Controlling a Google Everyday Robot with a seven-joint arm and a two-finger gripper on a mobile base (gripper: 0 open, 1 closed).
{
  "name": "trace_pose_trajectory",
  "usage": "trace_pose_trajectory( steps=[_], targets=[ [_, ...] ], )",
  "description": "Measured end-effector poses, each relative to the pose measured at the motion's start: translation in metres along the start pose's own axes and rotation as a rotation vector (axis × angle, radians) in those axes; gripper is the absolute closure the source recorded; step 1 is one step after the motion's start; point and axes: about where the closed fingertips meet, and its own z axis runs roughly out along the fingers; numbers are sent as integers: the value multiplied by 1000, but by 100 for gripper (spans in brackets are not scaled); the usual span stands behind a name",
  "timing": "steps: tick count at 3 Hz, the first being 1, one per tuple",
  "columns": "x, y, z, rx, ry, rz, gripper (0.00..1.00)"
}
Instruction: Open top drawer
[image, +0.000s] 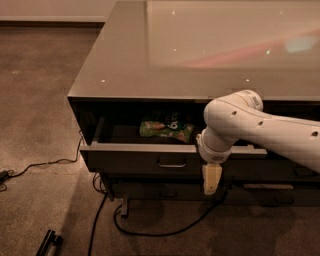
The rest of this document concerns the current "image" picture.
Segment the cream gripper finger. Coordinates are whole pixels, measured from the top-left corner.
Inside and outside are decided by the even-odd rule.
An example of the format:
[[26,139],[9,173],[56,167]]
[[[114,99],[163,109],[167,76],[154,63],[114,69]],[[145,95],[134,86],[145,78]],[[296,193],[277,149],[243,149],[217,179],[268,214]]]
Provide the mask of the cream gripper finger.
[[204,185],[204,194],[205,195],[213,195],[216,193],[218,186],[214,185]]

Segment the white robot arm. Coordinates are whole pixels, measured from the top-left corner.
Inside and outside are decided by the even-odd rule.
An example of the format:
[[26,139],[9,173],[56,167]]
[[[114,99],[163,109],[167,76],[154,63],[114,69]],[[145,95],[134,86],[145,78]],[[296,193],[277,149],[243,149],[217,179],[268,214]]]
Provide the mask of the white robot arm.
[[203,188],[212,195],[222,175],[221,164],[239,140],[257,144],[320,172],[320,122],[267,114],[261,97],[243,90],[210,101],[204,109],[206,128],[196,136],[205,161]]

